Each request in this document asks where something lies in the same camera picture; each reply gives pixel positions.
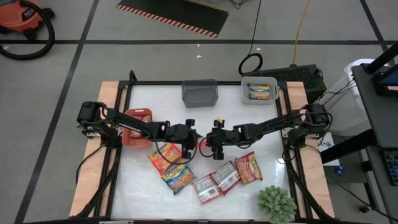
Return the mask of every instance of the black hose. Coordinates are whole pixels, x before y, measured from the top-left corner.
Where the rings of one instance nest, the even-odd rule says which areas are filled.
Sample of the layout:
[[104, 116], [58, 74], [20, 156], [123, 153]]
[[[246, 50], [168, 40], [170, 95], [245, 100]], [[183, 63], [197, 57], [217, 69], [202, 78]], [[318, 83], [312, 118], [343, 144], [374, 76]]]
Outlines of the black hose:
[[12, 53], [4, 50], [0, 46], [0, 54], [6, 56], [7, 58], [14, 59], [14, 60], [32, 60], [32, 59], [42, 57], [45, 54], [47, 54], [51, 50], [52, 46], [54, 45], [54, 42], [55, 42], [54, 27], [52, 26], [50, 19], [45, 15], [44, 11], [39, 6], [36, 6], [35, 4], [33, 4], [29, 1], [25, 1], [25, 0], [20, 0], [19, 4], [22, 7], [31, 8], [35, 12], [38, 13], [38, 15], [42, 18], [43, 23], [47, 26], [47, 29], [49, 30], [49, 40], [47, 41], [47, 43], [41, 50], [39, 50], [38, 52], [35, 52], [35, 53], [25, 54], [25, 55], [17, 55], [17, 54], [12, 54]]

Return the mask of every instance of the white table surface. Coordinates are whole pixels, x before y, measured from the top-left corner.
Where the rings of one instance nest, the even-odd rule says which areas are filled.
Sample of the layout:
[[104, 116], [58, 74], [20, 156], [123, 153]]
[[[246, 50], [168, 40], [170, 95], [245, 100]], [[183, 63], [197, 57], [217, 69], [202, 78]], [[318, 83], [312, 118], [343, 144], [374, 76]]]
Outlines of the white table surface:
[[[154, 121], [169, 120], [171, 125], [185, 124], [185, 119], [193, 118], [196, 120], [194, 128], [202, 136], [211, 131], [213, 120], [217, 117], [225, 119], [225, 129], [277, 117], [276, 104], [241, 104], [240, 86], [219, 86], [218, 92], [219, 98], [214, 107], [186, 108], [181, 98], [181, 86], [133, 86], [129, 108], [149, 108]], [[277, 162], [281, 161], [282, 148], [280, 132], [277, 131], [265, 135], [246, 150], [236, 146], [224, 147], [223, 161], [204, 158], [197, 152], [194, 160], [188, 163], [197, 179], [252, 151], [264, 179], [246, 186], [239, 183], [224, 197], [200, 205], [191, 185], [173, 195], [160, 178], [147, 158], [156, 150], [154, 143], [146, 149], [123, 147], [111, 218], [267, 220], [267, 215], [257, 206], [259, 190], [276, 185], [290, 192], [285, 165]], [[209, 149], [205, 149], [204, 153], [211, 154]]]

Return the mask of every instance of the green succulent plant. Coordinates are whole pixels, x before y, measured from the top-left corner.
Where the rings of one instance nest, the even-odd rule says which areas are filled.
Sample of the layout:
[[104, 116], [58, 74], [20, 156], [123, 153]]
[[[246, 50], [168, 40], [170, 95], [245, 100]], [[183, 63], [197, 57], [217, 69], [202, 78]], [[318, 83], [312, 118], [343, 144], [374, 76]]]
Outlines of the green succulent plant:
[[296, 204], [288, 196], [287, 190], [274, 185], [260, 190], [259, 194], [260, 210], [270, 216], [272, 223], [288, 223], [293, 221]]

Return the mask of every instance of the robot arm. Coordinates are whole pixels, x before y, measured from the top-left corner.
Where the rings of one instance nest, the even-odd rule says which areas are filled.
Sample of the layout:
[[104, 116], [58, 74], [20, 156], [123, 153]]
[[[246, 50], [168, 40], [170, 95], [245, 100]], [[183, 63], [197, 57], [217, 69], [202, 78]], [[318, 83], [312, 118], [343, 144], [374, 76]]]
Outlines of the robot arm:
[[270, 119], [259, 124], [240, 124], [233, 130], [223, 129], [225, 121], [214, 120], [214, 128], [206, 135], [206, 143], [213, 151], [213, 158], [223, 160], [223, 146], [248, 148], [265, 134], [283, 130], [292, 147], [304, 143], [309, 134], [321, 136], [330, 125], [328, 113], [322, 105], [305, 105], [300, 110]]
[[102, 140], [116, 144], [118, 142], [118, 131], [115, 126], [122, 126], [139, 132], [144, 138], [150, 141], [170, 142], [182, 145], [182, 157], [190, 159], [192, 150], [197, 145], [200, 137], [191, 127], [195, 125], [194, 119], [187, 119], [185, 124], [170, 126], [169, 121], [164, 122], [143, 122], [132, 116], [120, 113], [113, 108], [107, 108], [104, 103], [86, 101], [81, 105], [77, 118], [84, 132], [98, 132]]

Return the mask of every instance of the red vacuum cleaner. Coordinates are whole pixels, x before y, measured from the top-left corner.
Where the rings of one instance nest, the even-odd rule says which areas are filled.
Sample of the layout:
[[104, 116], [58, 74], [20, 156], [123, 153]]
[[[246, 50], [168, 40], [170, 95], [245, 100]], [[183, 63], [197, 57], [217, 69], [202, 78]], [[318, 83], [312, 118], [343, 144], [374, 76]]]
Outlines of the red vacuum cleaner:
[[55, 42], [54, 28], [50, 22], [54, 16], [53, 10], [41, 9], [36, 0], [0, 0], [0, 34], [19, 32], [24, 34], [28, 40], [35, 40], [36, 31], [43, 24], [49, 30], [49, 39], [38, 52], [16, 55], [0, 46], [0, 54], [15, 60], [31, 60], [48, 53]]

